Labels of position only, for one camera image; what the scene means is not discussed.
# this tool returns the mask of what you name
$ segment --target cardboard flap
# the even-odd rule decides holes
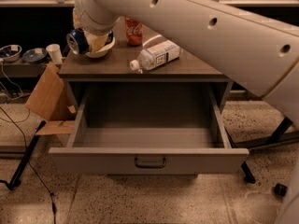
[[[50,134],[70,134],[74,128],[75,121],[49,121],[47,124],[41,128],[36,135],[50,135]]]
[[[45,120],[68,120],[74,116],[68,108],[71,104],[58,72],[59,68],[49,63],[25,104]]]

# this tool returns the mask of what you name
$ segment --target bowl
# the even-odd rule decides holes
[[[20,58],[21,46],[19,45],[8,45],[0,48],[0,58],[5,62],[13,63]]]
[[[99,58],[99,57],[105,56],[108,53],[108,51],[113,48],[114,44],[115,44],[115,38],[113,37],[112,42],[105,45],[100,50],[98,50],[96,52],[87,52],[87,53],[85,53],[85,55],[90,58]]]
[[[23,55],[22,59],[27,63],[38,64],[47,59],[48,52],[45,49],[29,49]]]

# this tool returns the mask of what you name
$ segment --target concrete floor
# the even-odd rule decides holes
[[[14,120],[28,110],[23,104],[2,104]],[[228,101],[223,111],[226,128],[236,142],[270,135],[282,116],[261,101]],[[7,119],[2,111],[0,118]],[[18,123],[29,143],[40,117],[30,114]],[[21,132],[0,120],[0,143],[23,145]],[[75,223],[231,223],[271,224],[282,199],[276,183],[288,185],[298,144],[255,149],[248,165],[256,177],[246,183],[241,169],[231,175],[123,176],[66,175],[48,155],[61,147],[55,136],[40,137],[30,160],[54,193],[57,224]],[[20,160],[0,159],[0,179],[10,180]],[[48,191],[28,165],[21,185],[10,191],[0,184],[0,223],[53,223]]]

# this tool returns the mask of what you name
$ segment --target paper cup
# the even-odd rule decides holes
[[[50,55],[53,63],[62,64],[63,63],[63,55],[60,51],[60,46],[58,44],[50,44],[46,47],[46,51]]]

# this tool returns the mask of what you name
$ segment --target screw hole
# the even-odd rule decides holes
[[[216,24],[217,24],[218,19],[213,18],[209,23],[208,23],[208,29],[212,29]]]
[[[291,50],[291,46],[290,45],[284,45],[283,47],[282,47],[282,49],[280,50],[280,52],[279,52],[279,56],[285,56],[287,53],[289,53],[290,52],[290,50]]]
[[[151,4],[149,5],[150,7],[156,7],[156,5],[158,4],[159,0],[152,0]]]

